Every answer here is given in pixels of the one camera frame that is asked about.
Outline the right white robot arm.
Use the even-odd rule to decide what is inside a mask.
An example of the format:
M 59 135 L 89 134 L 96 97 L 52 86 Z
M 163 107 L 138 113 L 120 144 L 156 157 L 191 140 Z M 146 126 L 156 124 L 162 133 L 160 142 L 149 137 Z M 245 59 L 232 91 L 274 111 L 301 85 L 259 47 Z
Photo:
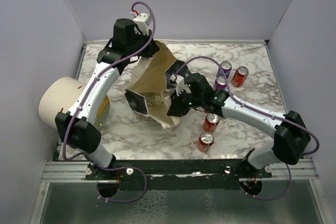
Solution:
M 239 168 L 246 177 L 254 177 L 270 164 L 297 164 L 311 140 L 302 117 L 295 111 L 287 114 L 268 111 L 227 91 L 215 91 L 200 73 L 187 78 L 171 75 L 169 83 L 175 86 L 175 91 L 170 95 L 168 116 L 182 117 L 191 108 L 201 107 L 207 113 L 241 121 L 273 138 L 269 147 L 253 148 L 242 159 Z

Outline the beige canvas tote bag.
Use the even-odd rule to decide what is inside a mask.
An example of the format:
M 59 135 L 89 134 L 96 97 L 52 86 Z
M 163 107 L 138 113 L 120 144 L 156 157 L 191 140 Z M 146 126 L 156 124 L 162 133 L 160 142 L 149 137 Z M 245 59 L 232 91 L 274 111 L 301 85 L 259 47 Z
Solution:
M 155 43 L 160 50 L 152 58 L 141 58 L 131 70 L 125 97 L 133 112 L 156 120 L 163 128 L 175 127 L 181 118 L 167 115 L 171 105 L 170 92 L 174 88 L 169 80 L 175 73 L 186 78 L 191 71 L 183 61 L 175 58 L 165 43 L 159 40 Z M 148 93 L 160 95 L 164 103 L 148 106 L 145 100 Z

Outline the purple fanta can two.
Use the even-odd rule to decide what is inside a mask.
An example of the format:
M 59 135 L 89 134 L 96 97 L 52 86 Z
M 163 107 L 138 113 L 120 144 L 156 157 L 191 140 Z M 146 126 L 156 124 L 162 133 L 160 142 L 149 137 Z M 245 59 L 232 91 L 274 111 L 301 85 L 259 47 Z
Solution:
M 226 78 L 229 78 L 230 72 L 232 70 L 232 64 L 229 61 L 223 61 L 220 63 L 220 66 L 222 67 L 223 71 L 218 68 L 216 76 L 225 76 Z

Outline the red cola can two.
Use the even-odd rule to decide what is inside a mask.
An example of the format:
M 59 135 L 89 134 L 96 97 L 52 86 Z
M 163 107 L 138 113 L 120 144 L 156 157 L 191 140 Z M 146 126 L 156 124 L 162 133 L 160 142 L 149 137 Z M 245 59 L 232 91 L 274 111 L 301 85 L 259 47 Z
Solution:
M 249 75 L 249 70 L 245 66 L 240 66 L 236 69 L 232 78 L 232 85 L 234 87 L 241 87 Z

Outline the red cola can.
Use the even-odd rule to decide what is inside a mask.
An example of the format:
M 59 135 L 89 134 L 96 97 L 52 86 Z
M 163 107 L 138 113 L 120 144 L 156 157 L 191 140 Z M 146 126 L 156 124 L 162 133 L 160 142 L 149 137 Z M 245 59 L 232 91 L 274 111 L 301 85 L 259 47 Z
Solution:
M 219 125 L 219 116 L 216 114 L 207 114 L 203 123 L 203 130 L 205 132 L 214 133 Z

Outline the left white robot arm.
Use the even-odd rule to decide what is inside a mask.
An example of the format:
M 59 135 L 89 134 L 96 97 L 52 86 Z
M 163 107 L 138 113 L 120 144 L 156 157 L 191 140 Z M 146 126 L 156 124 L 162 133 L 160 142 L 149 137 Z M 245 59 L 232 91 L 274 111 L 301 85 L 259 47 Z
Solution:
M 101 144 L 101 133 L 95 127 L 98 110 L 112 85 L 121 76 L 132 57 L 152 57 L 158 46 L 153 41 L 154 16 L 141 13 L 133 19 L 117 19 L 113 37 L 98 53 L 92 76 L 79 98 L 67 112 L 58 112 L 56 127 L 63 148 L 70 146 L 87 155 L 98 165 L 104 179 L 115 175 L 115 157 Z

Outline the red cola can three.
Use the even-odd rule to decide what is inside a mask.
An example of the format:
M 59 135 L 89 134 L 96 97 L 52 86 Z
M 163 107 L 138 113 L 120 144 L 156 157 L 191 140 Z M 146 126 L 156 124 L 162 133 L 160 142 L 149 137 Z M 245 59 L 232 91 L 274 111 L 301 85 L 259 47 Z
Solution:
M 199 135 L 197 148 L 199 151 L 206 153 L 214 144 L 214 136 L 211 132 L 203 132 Z

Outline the clear glass bottle two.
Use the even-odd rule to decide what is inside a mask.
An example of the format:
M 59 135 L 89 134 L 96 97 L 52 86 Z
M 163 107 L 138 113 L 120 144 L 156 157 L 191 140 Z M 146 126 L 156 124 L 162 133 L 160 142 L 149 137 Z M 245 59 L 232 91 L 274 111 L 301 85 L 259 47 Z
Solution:
M 160 95 L 157 95 L 155 93 L 148 93 L 145 95 L 145 100 L 148 106 L 156 106 L 160 105 L 163 102 L 162 97 Z

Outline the purple fanta can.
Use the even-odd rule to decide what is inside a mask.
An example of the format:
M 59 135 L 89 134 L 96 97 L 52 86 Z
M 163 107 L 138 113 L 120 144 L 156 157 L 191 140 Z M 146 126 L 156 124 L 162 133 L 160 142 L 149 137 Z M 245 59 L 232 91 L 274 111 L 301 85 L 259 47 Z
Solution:
M 226 89 L 227 89 L 227 84 L 226 84 L 225 78 L 223 76 L 218 76 L 214 81 L 213 90 L 214 91 L 218 91 L 218 90 L 226 91 Z

